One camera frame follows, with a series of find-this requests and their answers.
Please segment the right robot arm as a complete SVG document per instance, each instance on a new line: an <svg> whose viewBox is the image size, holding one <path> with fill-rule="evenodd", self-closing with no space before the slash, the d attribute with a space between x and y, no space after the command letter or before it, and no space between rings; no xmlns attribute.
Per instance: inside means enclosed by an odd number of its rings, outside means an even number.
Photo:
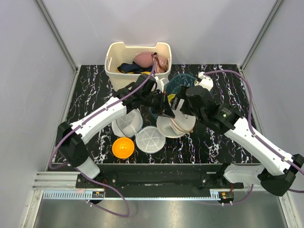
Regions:
<svg viewBox="0 0 304 228"><path fill-rule="evenodd" d="M226 164L217 173L216 184L227 188L232 183L260 185L275 196L283 196L290 190L304 158L291 155L276 147L259 132L250 128L250 122L230 104L212 101L208 89L199 85L180 86L172 101L172 109L196 119L213 130L232 139L251 155L260 165Z"/></svg>

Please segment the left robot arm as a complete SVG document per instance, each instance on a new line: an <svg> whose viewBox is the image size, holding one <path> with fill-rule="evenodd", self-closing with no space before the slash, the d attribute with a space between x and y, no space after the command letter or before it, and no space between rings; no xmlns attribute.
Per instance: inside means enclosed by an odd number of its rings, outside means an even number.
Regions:
<svg viewBox="0 0 304 228"><path fill-rule="evenodd" d="M103 177L90 158L86 144L111 122L141 106L151 108L154 115L174 117L164 89L168 82L166 78L139 75L135 82L118 89L103 106L88 116L73 123L61 123L53 153L60 152L70 166L86 176L90 187L98 188Z"/></svg>

